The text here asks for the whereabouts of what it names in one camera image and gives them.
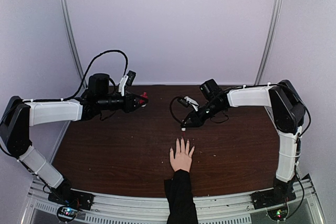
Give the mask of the red nail polish bottle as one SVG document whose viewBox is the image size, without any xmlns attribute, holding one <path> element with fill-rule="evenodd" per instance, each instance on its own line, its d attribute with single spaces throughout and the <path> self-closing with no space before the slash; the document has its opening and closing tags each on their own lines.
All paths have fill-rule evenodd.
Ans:
<svg viewBox="0 0 336 224">
<path fill-rule="evenodd" d="M 143 92 L 143 94 L 141 95 L 142 99 L 140 100 L 140 104 L 141 107 L 145 107 L 147 102 L 145 101 L 145 99 L 148 99 L 148 95 L 146 92 Z"/>
</svg>

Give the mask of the black sleeved forearm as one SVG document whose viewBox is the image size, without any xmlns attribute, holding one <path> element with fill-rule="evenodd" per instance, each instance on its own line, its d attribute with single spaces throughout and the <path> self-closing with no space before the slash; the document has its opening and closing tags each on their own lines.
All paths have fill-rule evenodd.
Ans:
<svg viewBox="0 0 336 224">
<path fill-rule="evenodd" d="M 198 223 L 189 172 L 180 169 L 164 180 L 164 191 L 170 210 L 166 223 Z"/>
</svg>

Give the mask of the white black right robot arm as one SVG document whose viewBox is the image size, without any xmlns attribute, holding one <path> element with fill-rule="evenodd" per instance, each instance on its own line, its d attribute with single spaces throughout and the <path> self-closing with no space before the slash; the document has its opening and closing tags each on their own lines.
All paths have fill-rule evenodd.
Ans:
<svg viewBox="0 0 336 224">
<path fill-rule="evenodd" d="M 279 136 L 278 167 L 273 189 L 269 192 L 272 203 L 279 204 L 292 193 L 293 180 L 301 154 L 301 138 L 307 107 L 289 80 L 257 86 L 231 87 L 223 90 L 210 79 L 200 86 L 207 103 L 200 106 L 192 98 L 178 97 L 177 101 L 192 111 L 179 121 L 182 130 L 201 127 L 218 112 L 241 106 L 271 108 L 272 121 Z"/>
</svg>

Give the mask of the mannequin hand with long nails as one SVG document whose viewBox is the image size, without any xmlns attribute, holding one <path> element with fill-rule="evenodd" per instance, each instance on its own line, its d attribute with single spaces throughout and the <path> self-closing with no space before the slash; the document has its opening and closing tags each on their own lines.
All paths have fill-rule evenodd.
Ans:
<svg viewBox="0 0 336 224">
<path fill-rule="evenodd" d="M 176 147 L 170 148 L 170 164 L 174 172 L 183 170 L 190 172 L 192 166 L 192 156 L 195 151 L 195 147 L 190 148 L 190 141 L 184 141 L 184 138 L 176 139 Z"/>
</svg>

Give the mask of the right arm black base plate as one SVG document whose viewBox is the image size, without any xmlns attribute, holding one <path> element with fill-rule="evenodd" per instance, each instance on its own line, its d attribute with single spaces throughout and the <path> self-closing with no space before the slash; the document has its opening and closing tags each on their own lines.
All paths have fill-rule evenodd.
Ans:
<svg viewBox="0 0 336 224">
<path fill-rule="evenodd" d="M 281 191 L 275 190 L 274 188 L 264 191 L 256 191 L 250 196 L 254 209 L 256 210 L 285 204 L 297 198 L 293 191 L 285 195 Z"/>
</svg>

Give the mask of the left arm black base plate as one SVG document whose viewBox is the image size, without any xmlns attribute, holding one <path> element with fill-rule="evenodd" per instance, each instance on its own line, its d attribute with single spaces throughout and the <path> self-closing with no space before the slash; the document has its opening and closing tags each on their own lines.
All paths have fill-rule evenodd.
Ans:
<svg viewBox="0 0 336 224">
<path fill-rule="evenodd" d="M 79 210 L 90 210 L 94 195 L 72 189 L 52 189 L 48 200 L 60 205 L 70 206 Z"/>
</svg>

